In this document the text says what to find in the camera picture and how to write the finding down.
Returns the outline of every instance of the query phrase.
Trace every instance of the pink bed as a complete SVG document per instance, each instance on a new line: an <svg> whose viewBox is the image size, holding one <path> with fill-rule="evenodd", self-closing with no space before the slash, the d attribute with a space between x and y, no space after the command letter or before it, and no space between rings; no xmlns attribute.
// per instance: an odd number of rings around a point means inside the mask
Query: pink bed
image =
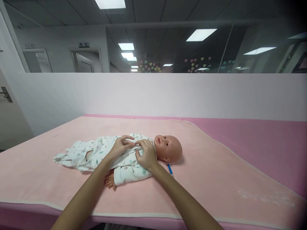
<svg viewBox="0 0 307 230"><path fill-rule="evenodd" d="M114 117L86 115L86 117ZM216 141L223 143L241 158L260 169L262 172L281 183L297 195L304 194L303 181L306 162L304 157L306 140L305 122L263 121L263 120L235 120L235 119L196 119L196 118L148 118L148 117L120 117L137 119L176 119L188 120ZM251 193L240 191L240 195L253 197ZM0 204L0 225L21 228L41 229L50 227L60 214L59 210L41 204ZM184 229L182 220L161 217L108 217L93 216L95 222L112 222L127 225L151 227L156 229ZM250 222L249 225L228 223L227 219L219 219L225 229L264 229Z"/></svg>

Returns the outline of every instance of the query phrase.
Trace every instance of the baby doll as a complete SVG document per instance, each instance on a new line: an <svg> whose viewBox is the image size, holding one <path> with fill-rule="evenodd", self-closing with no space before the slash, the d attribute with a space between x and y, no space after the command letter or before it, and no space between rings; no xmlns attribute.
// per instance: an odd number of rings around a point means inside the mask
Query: baby doll
<svg viewBox="0 0 307 230"><path fill-rule="evenodd" d="M134 140L129 140L132 142L142 139L152 141L157 158L167 163L176 162L182 156L181 144L174 136L157 135L154 140L138 133L130 134L130 136L134 137ZM120 136L101 136L96 138L95 141L77 141L73 147L66 149L67 153L59 153L53 158L53 161L67 167L74 167L81 172L92 172L109 153L118 137ZM151 176L151 173L137 162L135 150L143 155L142 146L135 146L125 151L110 167L114 171L105 180L105 184L109 188L113 187L115 190L117 185Z"/></svg>

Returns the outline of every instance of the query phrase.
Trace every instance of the doll head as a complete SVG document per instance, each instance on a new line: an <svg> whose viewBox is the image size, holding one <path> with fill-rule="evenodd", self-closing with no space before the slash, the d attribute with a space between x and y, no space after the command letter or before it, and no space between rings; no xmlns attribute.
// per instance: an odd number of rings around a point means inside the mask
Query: doll head
<svg viewBox="0 0 307 230"><path fill-rule="evenodd" d="M165 162L176 162L182 156L181 144L174 136L157 135L154 138L154 145L156 147L158 158Z"/></svg>

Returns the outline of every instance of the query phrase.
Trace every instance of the blue pen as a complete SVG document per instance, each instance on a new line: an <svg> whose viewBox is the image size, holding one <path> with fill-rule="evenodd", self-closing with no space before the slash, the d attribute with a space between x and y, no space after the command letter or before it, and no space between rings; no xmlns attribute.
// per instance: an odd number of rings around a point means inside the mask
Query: blue pen
<svg viewBox="0 0 307 230"><path fill-rule="evenodd" d="M169 173L170 173L170 175L171 175L172 177L174 177L174 174L173 174L172 169L170 168L170 165L169 165L169 164L167 164L167 166L168 166L168 168L169 168Z"/></svg>

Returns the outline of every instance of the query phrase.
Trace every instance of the hand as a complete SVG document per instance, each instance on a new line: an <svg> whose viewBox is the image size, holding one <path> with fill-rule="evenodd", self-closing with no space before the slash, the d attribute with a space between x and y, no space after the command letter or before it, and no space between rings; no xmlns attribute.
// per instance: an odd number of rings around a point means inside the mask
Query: hand
<svg viewBox="0 0 307 230"><path fill-rule="evenodd" d="M135 144L140 144L143 147L144 153L140 156L138 150L135 151L135 157L137 158L138 163L143 167L152 171L152 169L158 165L154 144L150 140L140 140L135 142Z"/></svg>
<svg viewBox="0 0 307 230"><path fill-rule="evenodd" d="M117 186L115 185L114 182L114 170L112 170L109 176L105 177L105 186L107 186L108 188L113 187L113 190L116 191Z"/></svg>
<svg viewBox="0 0 307 230"><path fill-rule="evenodd" d="M125 139L134 140L134 137L125 135L125 136L117 138L112 149L110 150L107 156L113 159L117 159L120 155L124 153L124 151L130 148L133 148L135 146L135 143L129 140L125 140Z"/></svg>

